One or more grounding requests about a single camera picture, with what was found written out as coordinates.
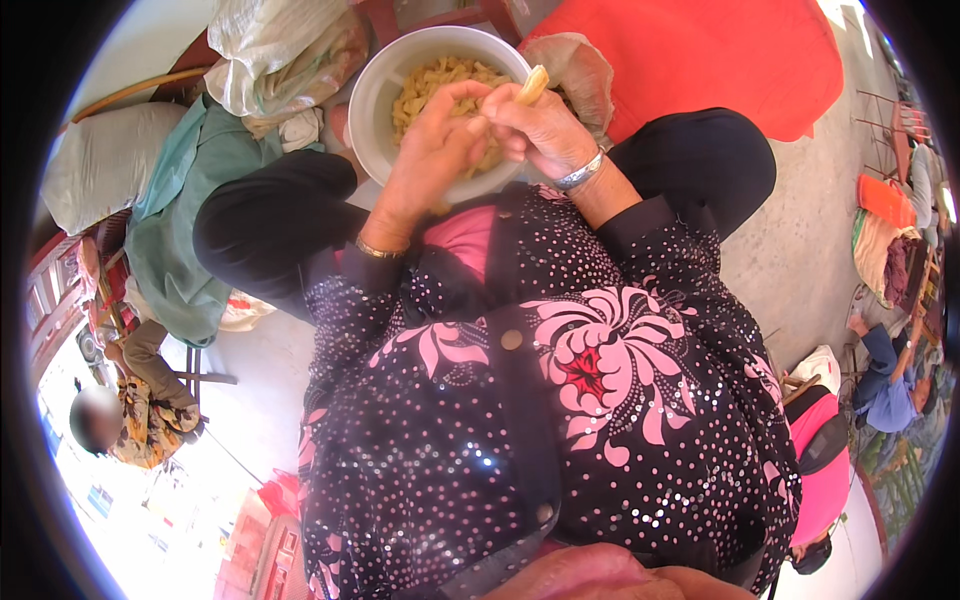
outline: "woman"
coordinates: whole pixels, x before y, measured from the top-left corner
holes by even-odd
[[[793,533],[797,459],[719,242],[773,189],[725,109],[608,156],[552,92],[441,88],[372,212],[362,170],[292,153],[198,216],[215,276],[317,327],[300,442],[320,596],[479,596],[540,552],[607,541],[759,593]],[[482,116],[448,116],[460,98]],[[567,194],[509,184],[428,217],[492,131]]]

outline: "pink flower pattern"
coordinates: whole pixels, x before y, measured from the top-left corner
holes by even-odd
[[[562,406],[575,414],[566,428],[566,437],[576,439],[571,449],[594,448],[614,415],[635,417],[617,411],[631,397],[635,381],[652,392],[649,398],[640,392],[631,402],[643,411],[643,438],[648,444],[664,445],[664,418],[678,429],[694,412],[686,376],[676,359],[661,349],[665,342],[684,336],[679,312],[662,302],[656,290],[636,287],[590,290],[582,299],[586,303],[536,300],[521,305],[537,308],[543,319],[534,337],[550,350],[540,358],[540,367],[546,379],[560,386]],[[666,377],[679,386],[681,403],[674,403],[676,408],[664,406],[661,383]],[[685,415],[677,410],[681,406]],[[607,439],[604,456],[622,467],[630,452]]]
[[[763,463],[763,475],[766,477],[767,484],[771,488],[773,488],[774,482],[777,482],[777,494],[779,494],[780,497],[783,498],[783,501],[786,502],[787,509],[790,511],[790,516],[796,516],[799,511],[797,511],[794,507],[792,486],[786,485],[786,480],[780,474],[780,470],[773,461],[767,461]]]
[[[552,204],[571,204],[570,199],[563,192],[558,192],[553,189],[546,183],[538,183],[534,186],[537,191],[537,195],[545,200],[549,200]]]
[[[436,323],[424,325],[416,329],[407,329],[391,338],[376,352],[370,359],[370,366],[376,367],[382,356],[387,356],[396,349],[397,344],[403,344],[409,340],[419,337],[418,351],[420,359],[426,367],[426,374],[432,377],[437,370],[442,355],[446,360],[452,363],[477,362],[489,365],[487,353],[479,346],[456,346],[451,342],[456,342],[460,338],[460,332],[453,324]]]
[[[336,534],[330,534],[326,537],[326,545],[333,551],[333,562],[328,564],[323,560],[317,561],[318,572],[310,576],[310,590],[314,593],[315,598],[337,600],[340,598],[340,588],[337,586],[336,576],[340,574],[340,550],[343,547],[343,539]],[[326,595],[324,595],[324,586],[321,584],[318,575],[323,577],[326,585]]]
[[[746,365],[743,368],[744,373],[752,379],[760,380],[760,385],[770,394],[770,397],[774,400],[774,404],[777,406],[777,410],[779,410],[780,415],[783,416],[783,391],[780,389],[777,374],[774,373],[774,370],[770,368],[770,365],[762,356],[758,356],[752,352],[751,355],[754,357],[754,364]]]

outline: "bracelet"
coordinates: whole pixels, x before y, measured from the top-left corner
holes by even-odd
[[[577,169],[564,178],[553,180],[553,184],[557,186],[557,189],[560,189],[563,192],[569,191],[580,185],[584,181],[593,177],[593,174],[600,170],[600,165],[603,163],[604,154],[603,148],[600,148],[600,152],[597,153],[597,156],[594,156],[593,160],[588,162],[586,166]]]
[[[360,239],[359,235],[357,236],[357,241],[355,246],[360,250],[360,252],[367,254],[369,256],[372,256],[374,258],[400,258],[404,254],[406,254],[407,248],[410,248],[410,245],[408,244],[407,248],[404,248],[403,250],[400,250],[400,251],[386,252],[382,250],[377,250],[375,248],[371,248],[370,246],[368,246],[366,242]]]

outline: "window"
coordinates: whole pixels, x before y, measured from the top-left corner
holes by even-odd
[[[63,436],[57,435],[57,432],[54,431],[54,426],[50,422],[50,413],[44,413],[40,422],[43,425],[43,436],[47,440],[47,447],[50,448],[50,454],[56,458]]]
[[[90,493],[86,495],[86,499],[90,501],[93,508],[97,509],[97,512],[103,515],[104,518],[110,514],[110,506],[113,504],[113,498],[110,497],[110,494],[104,492],[100,486],[90,487]]]

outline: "bowl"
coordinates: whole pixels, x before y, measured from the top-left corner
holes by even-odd
[[[469,27],[441,26],[407,34],[381,50],[367,64],[350,96],[348,125],[353,151],[370,177],[383,185],[399,148],[394,145],[394,100],[403,80],[417,67],[440,57],[475,59],[499,69],[522,84],[530,65],[499,37]],[[458,179],[444,197],[456,204],[499,190],[523,170],[523,163],[504,160],[487,173]]]

